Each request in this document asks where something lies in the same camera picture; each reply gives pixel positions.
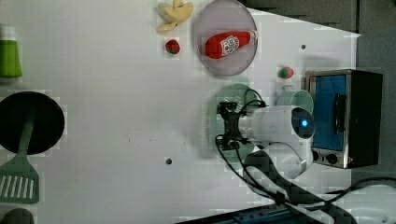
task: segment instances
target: green spatula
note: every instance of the green spatula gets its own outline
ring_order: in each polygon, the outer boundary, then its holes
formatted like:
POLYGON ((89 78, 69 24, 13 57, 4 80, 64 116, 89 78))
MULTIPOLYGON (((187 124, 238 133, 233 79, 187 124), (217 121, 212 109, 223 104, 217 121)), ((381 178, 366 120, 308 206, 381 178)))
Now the green spatula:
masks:
POLYGON ((37 106, 30 105, 17 155, 0 167, 0 203, 38 203, 38 173, 27 160, 37 106))

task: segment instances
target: small toy vegetable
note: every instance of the small toy vegetable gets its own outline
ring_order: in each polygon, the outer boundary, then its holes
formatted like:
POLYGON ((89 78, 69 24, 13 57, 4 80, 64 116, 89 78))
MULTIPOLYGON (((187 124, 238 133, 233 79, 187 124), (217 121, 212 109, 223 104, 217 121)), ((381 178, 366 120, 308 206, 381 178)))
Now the small toy vegetable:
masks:
POLYGON ((279 77, 282 77, 282 78, 290 78, 293 75, 294 75, 294 71, 290 67, 284 67, 279 72, 279 77))
POLYGON ((171 39, 165 44, 166 51, 172 54, 178 54, 180 52, 180 45, 175 39, 171 39))

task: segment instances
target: white tabletop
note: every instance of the white tabletop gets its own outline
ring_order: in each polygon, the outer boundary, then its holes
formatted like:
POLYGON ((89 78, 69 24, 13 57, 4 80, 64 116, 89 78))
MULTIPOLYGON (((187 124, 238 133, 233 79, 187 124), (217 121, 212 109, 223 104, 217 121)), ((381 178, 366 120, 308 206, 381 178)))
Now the white tabletop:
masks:
MULTIPOLYGON (((0 22, 17 29, 24 76, 0 84, 0 96, 46 91, 64 107, 67 132, 57 147, 29 157, 40 174, 40 203, 1 204, 2 213, 25 207, 38 224, 155 224, 272 203, 205 150, 208 99, 239 82, 273 105, 283 85, 301 88, 306 70, 354 68, 357 36, 250 10, 260 34, 256 58, 243 74, 218 78, 192 41, 210 1, 192 1, 191 18, 166 35, 156 33, 158 2, 3 0, 0 22), (163 50, 170 37, 181 46, 174 58, 163 50), (276 77, 284 65, 296 72, 290 80, 276 77)), ((0 153, 1 162, 13 156, 0 153)), ((326 192, 348 187, 350 171, 314 164, 300 179, 326 192)))

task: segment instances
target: oven knob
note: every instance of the oven knob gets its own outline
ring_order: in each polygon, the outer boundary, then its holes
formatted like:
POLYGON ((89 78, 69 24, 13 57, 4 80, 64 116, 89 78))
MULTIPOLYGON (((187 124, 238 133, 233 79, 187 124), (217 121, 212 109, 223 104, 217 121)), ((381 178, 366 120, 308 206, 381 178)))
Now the oven knob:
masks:
POLYGON ((330 154, 329 156, 326 157, 327 161, 329 162, 329 164, 334 165, 337 163, 337 156, 334 154, 330 154))
POLYGON ((312 155, 314 156, 314 161, 319 159, 319 154, 316 151, 312 151, 312 155))

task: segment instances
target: red ketchup bottle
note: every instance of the red ketchup bottle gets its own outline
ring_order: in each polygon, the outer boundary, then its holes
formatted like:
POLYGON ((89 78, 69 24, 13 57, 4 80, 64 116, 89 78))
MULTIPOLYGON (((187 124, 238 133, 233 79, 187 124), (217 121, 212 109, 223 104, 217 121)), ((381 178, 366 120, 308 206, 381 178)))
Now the red ketchup bottle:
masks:
POLYGON ((205 44, 206 55, 211 59, 220 59, 238 49, 254 43, 257 31, 232 31, 210 37, 205 44))

